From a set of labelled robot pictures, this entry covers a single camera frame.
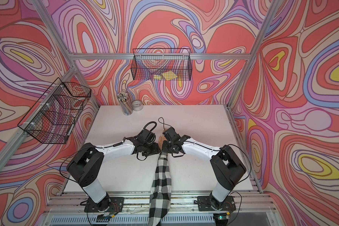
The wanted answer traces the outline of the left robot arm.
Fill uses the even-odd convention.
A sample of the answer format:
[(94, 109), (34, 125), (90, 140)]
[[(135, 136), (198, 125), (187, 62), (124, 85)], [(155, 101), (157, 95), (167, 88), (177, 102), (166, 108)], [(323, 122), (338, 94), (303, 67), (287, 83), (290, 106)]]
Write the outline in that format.
[(119, 157), (141, 154), (144, 158), (161, 152), (156, 135), (142, 129), (134, 137), (125, 137), (118, 143), (95, 146), (85, 143), (75, 154), (66, 169), (74, 181), (89, 196), (89, 200), (97, 206), (109, 206), (110, 197), (98, 180), (102, 163)]

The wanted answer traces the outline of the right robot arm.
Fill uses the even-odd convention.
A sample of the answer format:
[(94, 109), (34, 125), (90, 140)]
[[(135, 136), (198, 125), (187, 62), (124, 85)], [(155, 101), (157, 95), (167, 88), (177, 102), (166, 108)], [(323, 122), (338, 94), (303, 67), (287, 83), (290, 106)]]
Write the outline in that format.
[(171, 154), (193, 155), (211, 164), (217, 179), (217, 184), (209, 196), (213, 202), (223, 203), (247, 171), (230, 145), (223, 147), (206, 145), (188, 135), (179, 135), (172, 127), (162, 134), (165, 137), (162, 143), (164, 151)]

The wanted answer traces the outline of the plaid sleeve mannequin forearm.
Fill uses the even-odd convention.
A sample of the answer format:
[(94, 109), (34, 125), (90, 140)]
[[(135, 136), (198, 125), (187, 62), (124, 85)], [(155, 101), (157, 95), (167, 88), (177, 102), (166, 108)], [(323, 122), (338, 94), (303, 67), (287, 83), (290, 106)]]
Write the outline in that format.
[(161, 153), (150, 191), (148, 226), (159, 226), (170, 210), (172, 180), (168, 164), (168, 154)]

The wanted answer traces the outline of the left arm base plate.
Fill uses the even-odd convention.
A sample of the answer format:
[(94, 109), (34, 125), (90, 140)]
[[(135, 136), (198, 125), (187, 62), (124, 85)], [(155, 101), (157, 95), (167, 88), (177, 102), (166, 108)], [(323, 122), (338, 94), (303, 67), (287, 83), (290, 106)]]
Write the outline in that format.
[(87, 200), (85, 205), (85, 213), (119, 213), (122, 212), (124, 204), (124, 197), (110, 197), (104, 198), (99, 203), (95, 203), (91, 198)]

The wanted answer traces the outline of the mannequin hand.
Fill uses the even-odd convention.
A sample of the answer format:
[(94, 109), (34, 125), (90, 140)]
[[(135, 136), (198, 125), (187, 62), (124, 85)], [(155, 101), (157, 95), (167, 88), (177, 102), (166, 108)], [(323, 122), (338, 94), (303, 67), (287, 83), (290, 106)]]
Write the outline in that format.
[(162, 134), (162, 135), (159, 137), (159, 140), (158, 140), (158, 145), (159, 145), (160, 150), (162, 150), (163, 142), (164, 142), (165, 140), (166, 140), (166, 138), (165, 138), (164, 135)]

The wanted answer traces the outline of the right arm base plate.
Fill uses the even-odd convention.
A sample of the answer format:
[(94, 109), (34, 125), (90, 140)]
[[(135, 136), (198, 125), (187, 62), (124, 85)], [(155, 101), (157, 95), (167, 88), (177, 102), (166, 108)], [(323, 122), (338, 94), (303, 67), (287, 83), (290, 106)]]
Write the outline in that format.
[(236, 210), (234, 198), (230, 195), (222, 202), (212, 196), (198, 196), (194, 200), (194, 204), (198, 205), (199, 211), (226, 211), (232, 213)]

